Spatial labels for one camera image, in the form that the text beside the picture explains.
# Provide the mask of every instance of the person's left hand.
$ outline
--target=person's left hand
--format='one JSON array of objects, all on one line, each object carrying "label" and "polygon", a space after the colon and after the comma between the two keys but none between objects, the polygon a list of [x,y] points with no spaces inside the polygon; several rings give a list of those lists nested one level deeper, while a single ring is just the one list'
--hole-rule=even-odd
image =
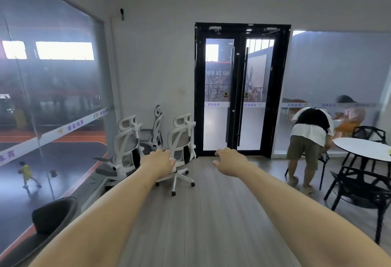
[{"label": "person's left hand", "polygon": [[158,148],[141,158],[141,166],[152,172],[156,180],[167,176],[175,165],[175,159],[170,160],[170,150],[164,152]]}]

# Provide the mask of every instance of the table leg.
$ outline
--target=table leg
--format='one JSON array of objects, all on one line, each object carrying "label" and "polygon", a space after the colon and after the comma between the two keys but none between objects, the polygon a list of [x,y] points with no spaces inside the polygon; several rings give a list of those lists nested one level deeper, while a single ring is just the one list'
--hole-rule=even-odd
[{"label": "table leg", "polygon": [[[369,161],[369,158],[361,157],[360,170],[362,170],[362,171],[365,170],[365,167],[366,167],[368,161]],[[359,179],[360,181],[364,181],[364,174],[359,174],[357,176],[357,179]]]}]

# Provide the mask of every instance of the door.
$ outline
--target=door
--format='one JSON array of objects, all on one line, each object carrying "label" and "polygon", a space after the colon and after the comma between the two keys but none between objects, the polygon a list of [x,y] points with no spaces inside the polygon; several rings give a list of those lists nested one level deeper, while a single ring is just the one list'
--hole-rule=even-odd
[{"label": "door", "polygon": [[271,156],[290,26],[196,23],[195,142]]}]

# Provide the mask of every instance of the tabletop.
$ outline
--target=tabletop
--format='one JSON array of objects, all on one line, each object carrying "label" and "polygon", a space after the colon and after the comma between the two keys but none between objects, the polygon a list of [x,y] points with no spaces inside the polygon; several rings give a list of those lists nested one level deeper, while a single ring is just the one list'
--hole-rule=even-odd
[{"label": "tabletop", "polygon": [[341,137],[333,140],[335,145],[345,151],[369,159],[391,162],[391,146],[380,142],[359,138]]}]

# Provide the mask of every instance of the gray wood floor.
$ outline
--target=gray wood floor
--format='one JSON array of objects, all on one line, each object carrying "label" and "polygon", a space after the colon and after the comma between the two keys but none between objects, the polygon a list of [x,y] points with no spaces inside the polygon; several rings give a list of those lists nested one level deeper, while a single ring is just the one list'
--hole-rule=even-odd
[{"label": "gray wood floor", "polygon": [[[187,165],[195,187],[179,179],[174,197],[170,190],[172,181],[164,181],[152,189],[135,221],[120,267],[300,266],[247,187],[237,178],[220,174],[212,164],[213,159],[198,158]],[[286,160],[249,159],[285,180]],[[342,159],[328,162],[322,191],[316,191],[312,197],[323,205],[323,196],[332,182],[329,171],[338,171],[341,162]],[[300,161],[296,172],[300,183],[304,167],[305,162]],[[377,164],[376,172],[385,174],[385,166]],[[312,181],[316,188],[320,174],[321,170]],[[329,206],[334,199],[331,194]],[[336,212],[374,239],[375,210],[341,200]],[[391,255],[390,234],[389,210],[380,246]]]}]

